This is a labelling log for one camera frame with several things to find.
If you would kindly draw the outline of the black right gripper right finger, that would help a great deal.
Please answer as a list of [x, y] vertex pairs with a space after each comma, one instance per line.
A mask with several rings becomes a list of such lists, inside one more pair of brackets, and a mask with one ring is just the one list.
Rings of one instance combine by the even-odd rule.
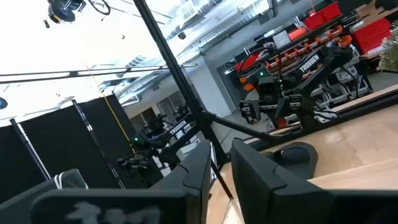
[[245, 224], [398, 224], [398, 190], [323, 189], [240, 139], [231, 168]]

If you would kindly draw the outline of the black folding partition screen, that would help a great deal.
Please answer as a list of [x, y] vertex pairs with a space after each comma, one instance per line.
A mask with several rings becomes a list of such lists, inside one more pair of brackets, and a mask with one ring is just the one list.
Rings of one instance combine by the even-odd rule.
[[[74, 106], [21, 122], [50, 176], [78, 169], [90, 188], [141, 188], [140, 178], [130, 178], [117, 163], [131, 150], [127, 138], [135, 130], [116, 97], [97, 98], [78, 107], [93, 134]], [[16, 130], [10, 124], [0, 125], [0, 203], [43, 181]]]

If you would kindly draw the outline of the white sign card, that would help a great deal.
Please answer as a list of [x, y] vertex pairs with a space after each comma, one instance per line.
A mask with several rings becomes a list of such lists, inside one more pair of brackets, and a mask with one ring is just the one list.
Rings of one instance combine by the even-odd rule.
[[283, 46], [291, 43], [291, 39], [289, 37], [289, 34], [287, 33], [286, 30], [283, 30], [282, 32], [279, 32], [278, 34], [274, 35], [273, 41], [275, 43], [275, 46], [280, 49]]

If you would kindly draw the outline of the black beam with light strips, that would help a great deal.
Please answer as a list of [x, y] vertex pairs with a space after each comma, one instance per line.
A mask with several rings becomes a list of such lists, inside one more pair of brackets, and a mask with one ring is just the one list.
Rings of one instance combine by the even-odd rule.
[[124, 67], [124, 68], [105, 68], [94, 70], [69, 70], [57, 72], [32, 72], [32, 73], [14, 73], [0, 74], [0, 85], [24, 82], [40, 82], [49, 80], [61, 80], [67, 78], [81, 78], [90, 76], [116, 75], [137, 72], [154, 72], [169, 70], [167, 65], [161, 66], [140, 66], [140, 67]]

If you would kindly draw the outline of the black orange storage rack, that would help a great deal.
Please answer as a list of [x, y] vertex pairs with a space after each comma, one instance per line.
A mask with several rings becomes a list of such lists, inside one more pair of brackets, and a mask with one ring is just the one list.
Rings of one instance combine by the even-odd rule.
[[359, 63], [359, 50], [354, 46], [353, 38], [354, 35], [350, 31], [344, 29], [341, 25], [334, 24], [327, 28], [318, 27], [315, 30], [301, 34], [293, 41], [284, 45], [281, 48], [281, 53], [277, 53], [272, 49], [260, 50], [260, 45], [255, 46], [249, 52], [250, 55], [241, 53], [241, 55], [235, 57], [237, 64], [232, 69], [238, 76], [236, 80], [239, 82], [238, 87], [240, 87], [240, 91], [243, 94], [239, 99], [244, 100], [252, 94], [254, 85], [248, 82], [245, 74], [252, 72], [258, 65], [264, 65], [271, 75], [277, 75], [279, 64], [281, 63], [281, 72], [287, 73], [311, 51], [332, 42], [337, 42], [340, 47], [350, 47], [353, 49], [353, 58], [345, 64], [345, 68], [358, 79], [359, 90], [358, 93], [355, 93], [355, 90], [350, 89], [351, 98], [369, 94], [371, 92], [369, 83], [356, 69], [356, 65]]

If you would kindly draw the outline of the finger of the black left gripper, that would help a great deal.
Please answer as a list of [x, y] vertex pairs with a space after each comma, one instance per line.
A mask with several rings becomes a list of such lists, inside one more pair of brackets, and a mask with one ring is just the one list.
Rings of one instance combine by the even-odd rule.
[[305, 111], [306, 97], [301, 94], [293, 94], [288, 96], [289, 107], [292, 113], [303, 113]]
[[260, 121], [261, 112], [259, 110], [258, 100], [242, 100], [239, 102], [241, 116], [247, 122]]

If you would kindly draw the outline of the small green potted plant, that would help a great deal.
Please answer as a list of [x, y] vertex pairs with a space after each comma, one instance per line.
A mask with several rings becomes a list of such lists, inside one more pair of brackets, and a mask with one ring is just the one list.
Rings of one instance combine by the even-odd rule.
[[384, 51], [377, 69], [398, 72], [398, 20], [392, 23], [390, 36], [382, 41], [382, 46]]

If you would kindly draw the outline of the orange storage bin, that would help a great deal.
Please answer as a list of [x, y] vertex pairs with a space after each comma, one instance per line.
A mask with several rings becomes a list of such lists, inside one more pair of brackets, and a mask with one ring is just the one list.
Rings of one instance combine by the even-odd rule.
[[307, 29], [305, 27], [297, 28], [288, 33], [289, 39], [293, 42], [300, 37], [304, 36], [307, 33]]

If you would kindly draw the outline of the black metal table frame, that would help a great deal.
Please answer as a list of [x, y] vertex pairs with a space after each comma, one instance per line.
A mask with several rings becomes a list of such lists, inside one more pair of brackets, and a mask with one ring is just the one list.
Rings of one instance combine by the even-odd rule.
[[[226, 163], [227, 157], [224, 153], [219, 140], [217, 139], [215, 132], [213, 131], [210, 122], [214, 121], [217, 116], [213, 116], [210, 113], [207, 113], [205, 110], [201, 109], [198, 104], [195, 95], [188, 84], [188, 81], [181, 70], [181, 66], [178, 64], [177, 59], [174, 57], [167, 41], [162, 34], [161, 29], [155, 23], [155, 19], [146, 4], [145, 0], [133, 0], [137, 10], [139, 11], [149, 33], [151, 34], [154, 42], [159, 49], [159, 52], [162, 58], [165, 60], [167, 64], [167, 68], [170, 70], [178, 89], [183, 94], [183, 98], [188, 103], [188, 108], [192, 112], [193, 118], [196, 121], [196, 125], [199, 130], [204, 134], [205, 138], [210, 140], [213, 143], [216, 150], [216, 158], [219, 160], [220, 164], [217, 166], [215, 163], [211, 164], [211, 168], [215, 172], [219, 183], [221, 184], [224, 192], [228, 196], [230, 200], [234, 199], [230, 189], [226, 185], [224, 178], [220, 174], [220, 168]], [[242, 129], [246, 134], [249, 134], [253, 137], [259, 137], [265, 141], [270, 142], [271, 146], [276, 146], [278, 144], [285, 143], [289, 140], [294, 140], [299, 137], [303, 137], [308, 134], [312, 134], [316, 131], [321, 131], [322, 129], [330, 128], [337, 124], [341, 124], [347, 122], [349, 119], [358, 118], [360, 116], [364, 116], [366, 113], [373, 113], [379, 111], [381, 109], [398, 105], [398, 90], [391, 90], [387, 93], [383, 93], [379, 96], [372, 96], [369, 100], [364, 100], [359, 103], [355, 103], [352, 108], [343, 115], [342, 118], [338, 118], [336, 121], [331, 122], [330, 124], [320, 124], [317, 127], [312, 127], [306, 131], [302, 131], [301, 133], [290, 134], [285, 136], [270, 136], [268, 134], [255, 133], [253, 130], [248, 129], [244, 126], [240, 126], [238, 124], [234, 124], [229, 121], [225, 121], [223, 119], [219, 119], [222, 123], [226, 123], [228, 127], [233, 128], [235, 130]]]

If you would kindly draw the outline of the black rubber slide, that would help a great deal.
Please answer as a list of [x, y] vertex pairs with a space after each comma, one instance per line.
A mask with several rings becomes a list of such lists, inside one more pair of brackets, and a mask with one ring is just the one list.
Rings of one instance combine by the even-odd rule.
[[313, 178], [318, 161], [317, 151], [306, 142], [293, 142], [264, 155], [305, 180]]

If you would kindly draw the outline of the small red storage bin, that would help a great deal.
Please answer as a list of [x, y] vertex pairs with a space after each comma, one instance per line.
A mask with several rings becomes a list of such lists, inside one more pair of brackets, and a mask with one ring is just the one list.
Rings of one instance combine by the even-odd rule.
[[320, 11], [324, 22], [332, 21], [334, 18], [341, 16], [341, 11], [337, 2], [333, 2]]
[[325, 23], [322, 13], [317, 12], [312, 14], [311, 16], [307, 17], [304, 20], [304, 24], [310, 29], [315, 30], [317, 27], [322, 26]]

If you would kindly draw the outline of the large red storage bin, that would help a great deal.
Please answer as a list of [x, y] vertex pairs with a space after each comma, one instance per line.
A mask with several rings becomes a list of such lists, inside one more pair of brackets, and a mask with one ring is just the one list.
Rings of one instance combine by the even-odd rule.
[[362, 53], [379, 47], [384, 38], [390, 36], [391, 23], [385, 19], [379, 19], [357, 31], [353, 32], [353, 39], [356, 41]]

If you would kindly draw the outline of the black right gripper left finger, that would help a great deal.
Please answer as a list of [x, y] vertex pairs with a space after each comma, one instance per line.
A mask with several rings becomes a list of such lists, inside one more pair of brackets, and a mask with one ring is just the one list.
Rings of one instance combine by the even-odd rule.
[[206, 224], [211, 143], [199, 143], [148, 189], [52, 190], [30, 211], [32, 224]]

